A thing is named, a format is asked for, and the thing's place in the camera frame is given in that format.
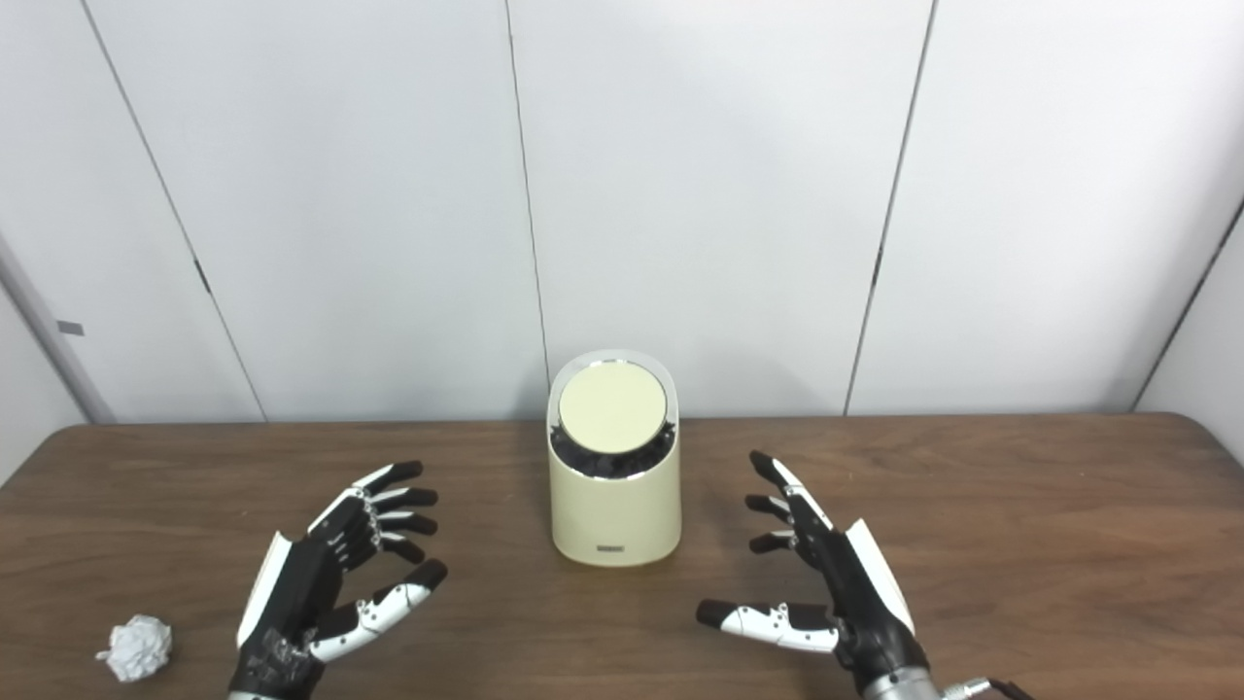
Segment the brown tabletop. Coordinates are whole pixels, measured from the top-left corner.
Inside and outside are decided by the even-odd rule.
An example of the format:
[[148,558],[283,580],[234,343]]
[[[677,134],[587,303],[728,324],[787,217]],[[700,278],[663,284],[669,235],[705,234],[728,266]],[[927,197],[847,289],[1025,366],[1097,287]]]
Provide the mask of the brown tabletop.
[[[782,459],[841,525],[866,517],[942,684],[989,674],[1039,700],[1244,698],[1244,474],[1171,415],[687,421],[683,542],[637,569],[549,538],[542,426],[77,428],[0,489],[0,696],[224,698],[272,532],[350,481],[420,459],[449,566],[423,607],[337,661],[318,700],[847,700],[832,659],[714,633],[700,598],[825,602],[743,507]],[[392,556],[346,594],[402,577]],[[174,656],[121,685],[93,654],[134,613]]]

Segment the black fingertip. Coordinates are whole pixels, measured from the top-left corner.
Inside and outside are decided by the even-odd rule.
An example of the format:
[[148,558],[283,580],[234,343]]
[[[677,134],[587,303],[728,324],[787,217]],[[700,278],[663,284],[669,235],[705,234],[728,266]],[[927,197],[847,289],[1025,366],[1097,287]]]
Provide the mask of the black fingertip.
[[773,502],[769,501],[768,496],[756,496],[755,494],[749,494],[743,500],[743,505],[751,511],[758,513],[768,513],[773,511]]
[[411,562],[412,564],[420,564],[428,557],[427,555],[423,553],[423,550],[419,550],[418,545],[406,538],[382,540],[381,547],[383,547],[386,552],[392,552],[398,557],[402,557],[407,562]]
[[749,455],[751,460],[751,466],[756,469],[756,474],[760,479],[768,481],[769,484],[781,489],[786,486],[786,481],[782,480],[781,475],[778,474],[778,467],[774,466],[774,459],[759,450],[753,450]]
[[411,460],[409,463],[394,463],[393,472],[394,475],[401,475],[394,477],[397,481],[401,481],[403,479],[414,479],[423,474],[423,463],[420,463],[419,460]]
[[445,581],[447,576],[449,576],[449,568],[445,567],[444,562],[440,560],[428,560],[419,564],[419,568],[411,572],[411,576],[406,577],[406,583],[435,591],[440,586],[440,582]]
[[751,550],[753,555],[765,555],[778,550],[789,550],[787,540],[785,537],[778,537],[774,533],[761,535],[760,537],[753,537],[748,542],[748,550]]
[[704,599],[695,608],[695,620],[713,629],[722,629],[722,623],[729,618],[739,607],[725,601]]

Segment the black robotic glove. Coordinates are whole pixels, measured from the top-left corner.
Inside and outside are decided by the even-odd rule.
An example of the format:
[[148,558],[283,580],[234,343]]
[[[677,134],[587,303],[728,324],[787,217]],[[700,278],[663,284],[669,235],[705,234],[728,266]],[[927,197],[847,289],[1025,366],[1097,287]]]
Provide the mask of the black robotic glove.
[[[434,521],[398,509],[432,506],[437,492],[384,491],[422,471],[419,463],[388,465],[345,490],[301,541],[276,533],[238,629],[230,700],[306,700],[325,664],[383,634],[444,581],[445,566],[424,562],[423,551],[397,532],[435,533]],[[369,599],[335,608],[345,574],[377,552],[419,566]]]
[[754,538],[751,551],[794,551],[825,579],[833,607],[704,601],[695,612],[700,623],[779,647],[833,654],[866,700],[964,700],[990,688],[1033,700],[1014,684],[984,678],[938,691],[907,602],[868,526],[856,521],[838,531],[781,463],[751,453],[751,464],[782,497],[748,496],[748,509],[776,516],[789,528]]

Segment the white door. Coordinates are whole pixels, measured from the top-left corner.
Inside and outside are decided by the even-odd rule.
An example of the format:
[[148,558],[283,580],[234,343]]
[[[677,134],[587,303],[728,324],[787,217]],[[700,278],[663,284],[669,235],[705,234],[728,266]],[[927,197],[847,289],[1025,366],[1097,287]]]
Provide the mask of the white door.
[[511,0],[549,358],[842,412],[929,2]]
[[270,419],[540,414],[501,0],[91,7]]
[[1128,410],[1244,194],[1244,2],[938,6],[850,413]]
[[91,418],[261,420],[81,2],[0,2],[0,266]]

